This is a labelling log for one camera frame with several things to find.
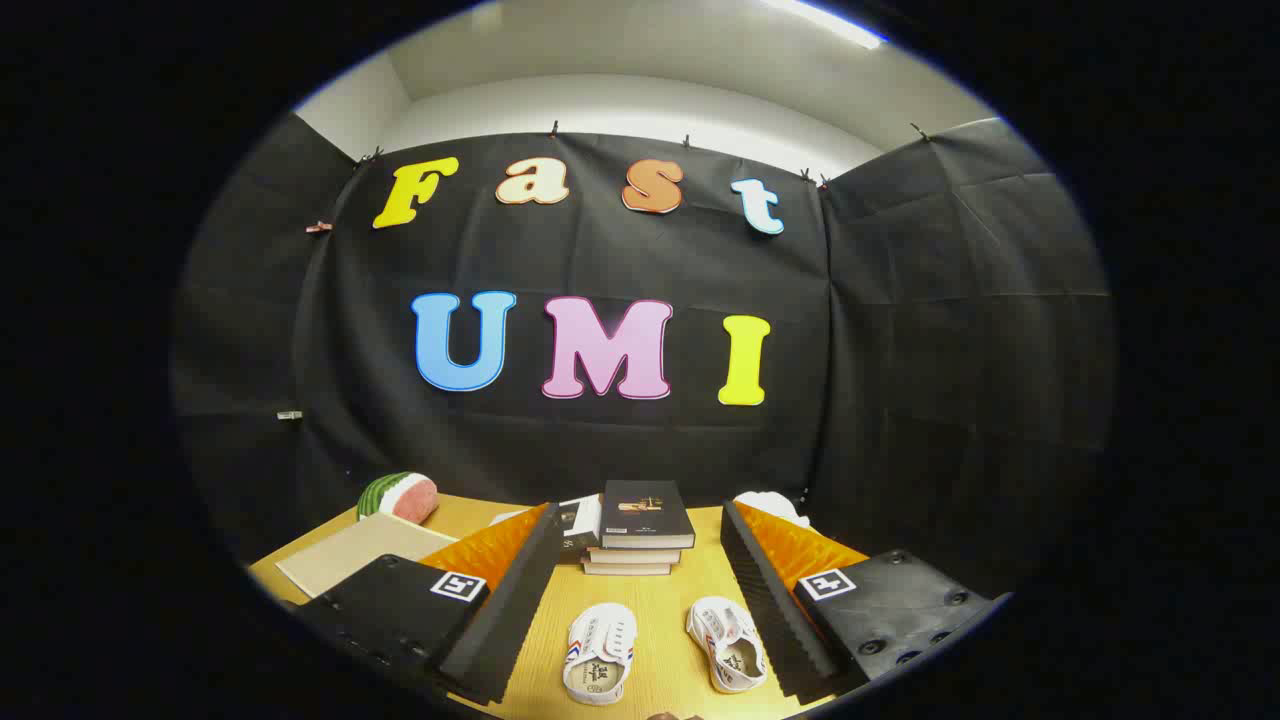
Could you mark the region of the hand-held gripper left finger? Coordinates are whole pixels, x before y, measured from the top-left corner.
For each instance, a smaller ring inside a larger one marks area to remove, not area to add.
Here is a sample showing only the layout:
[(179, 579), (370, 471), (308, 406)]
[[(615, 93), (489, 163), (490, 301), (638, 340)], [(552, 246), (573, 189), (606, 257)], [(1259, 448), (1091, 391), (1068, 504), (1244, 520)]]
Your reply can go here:
[(402, 689), (488, 705), (504, 697), (559, 544), (541, 503), (430, 555), (375, 553), (294, 616)]

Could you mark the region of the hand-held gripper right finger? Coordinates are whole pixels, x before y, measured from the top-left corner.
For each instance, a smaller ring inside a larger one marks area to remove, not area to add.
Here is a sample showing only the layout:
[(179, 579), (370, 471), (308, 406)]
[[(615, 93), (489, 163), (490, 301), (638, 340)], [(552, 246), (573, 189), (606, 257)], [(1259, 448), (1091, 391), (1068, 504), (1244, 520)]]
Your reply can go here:
[(719, 542), (781, 691), (800, 701), (869, 694), (1001, 609), (914, 552), (868, 556), (737, 501)]

